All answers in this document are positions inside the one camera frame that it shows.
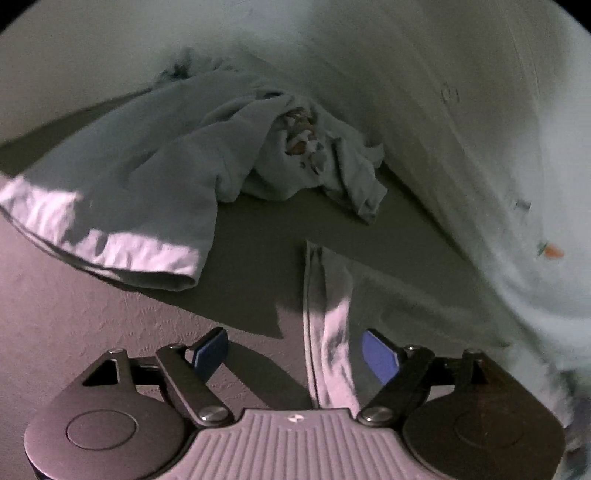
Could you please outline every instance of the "circular cap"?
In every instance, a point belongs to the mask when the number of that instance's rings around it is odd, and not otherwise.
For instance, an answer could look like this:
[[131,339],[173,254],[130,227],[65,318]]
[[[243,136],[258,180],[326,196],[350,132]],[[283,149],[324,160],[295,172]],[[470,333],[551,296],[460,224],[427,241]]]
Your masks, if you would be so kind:
[[365,408],[359,414],[360,421],[373,427],[381,427],[388,424],[392,420],[394,413],[387,407],[370,407]]
[[84,450],[108,450],[127,442],[137,425],[133,417],[120,411],[96,410],[73,419],[66,433],[68,439]]
[[136,480],[165,467],[185,439],[172,407],[115,385],[62,392],[29,424],[24,443],[52,480]]
[[519,390],[436,398],[409,415],[402,435],[425,467],[457,480],[549,479],[564,453],[560,423]]
[[220,423],[225,421],[228,416],[230,415],[230,412],[228,412],[228,409],[219,406],[219,405],[212,405],[209,407],[205,407],[202,408],[201,410],[199,410],[199,418],[201,419],[201,421],[206,422],[206,423]]
[[510,447],[523,437],[519,419],[498,410],[468,411],[457,418],[454,429],[464,442],[482,449]]

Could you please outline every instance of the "orange speck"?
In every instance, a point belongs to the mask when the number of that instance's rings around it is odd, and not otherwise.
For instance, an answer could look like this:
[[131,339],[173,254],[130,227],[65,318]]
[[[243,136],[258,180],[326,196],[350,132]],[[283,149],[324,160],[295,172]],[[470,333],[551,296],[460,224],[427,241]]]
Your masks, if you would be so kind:
[[547,244],[544,248],[543,254],[546,258],[557,260],[564,257],[564,251],[554,244]]

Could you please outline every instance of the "grey fabric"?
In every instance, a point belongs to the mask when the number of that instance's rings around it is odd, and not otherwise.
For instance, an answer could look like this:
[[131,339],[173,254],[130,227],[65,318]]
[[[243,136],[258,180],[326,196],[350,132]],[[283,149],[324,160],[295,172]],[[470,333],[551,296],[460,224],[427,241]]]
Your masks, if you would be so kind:
[[323,187],[370,222],[381,147],[312,100],[204,59],[88,125],[0,192],[33,243],[86,271],[149,288],[196,285],[218,202]]

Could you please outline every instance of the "dark grey floor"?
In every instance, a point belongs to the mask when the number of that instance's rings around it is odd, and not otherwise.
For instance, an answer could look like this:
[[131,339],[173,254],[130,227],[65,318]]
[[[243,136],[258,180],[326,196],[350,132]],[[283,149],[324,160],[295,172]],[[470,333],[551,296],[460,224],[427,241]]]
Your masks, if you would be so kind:
[[[118,102],[54,122],[0,149],[0,186]],[[103,351],[149,355],[214,325],[231,340],[212,388],[242,407],[306,408],[303,248],[306,239],[421,288],[449,306],[480,309],[488,289],[388,173],[367,226],[319,192],[287,202],[241,196],[221,205],[199,285],[182,293],[128,291],[42,253],[0,219],[0,478],[32,479],[22,434],[35,409]]]

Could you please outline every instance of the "metal screw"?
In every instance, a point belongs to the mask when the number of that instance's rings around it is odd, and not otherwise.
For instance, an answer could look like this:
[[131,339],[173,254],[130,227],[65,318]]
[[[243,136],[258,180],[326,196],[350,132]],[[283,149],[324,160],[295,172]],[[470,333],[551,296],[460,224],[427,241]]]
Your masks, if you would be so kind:
[[387,407],[365,408],[359,414],[359,420],[369,427],[384,427],[394,418],[394,412]]
[[199,419],[207,424],[223,423],[230,416],[228,409],[219,405],[211,405],[199,410]]

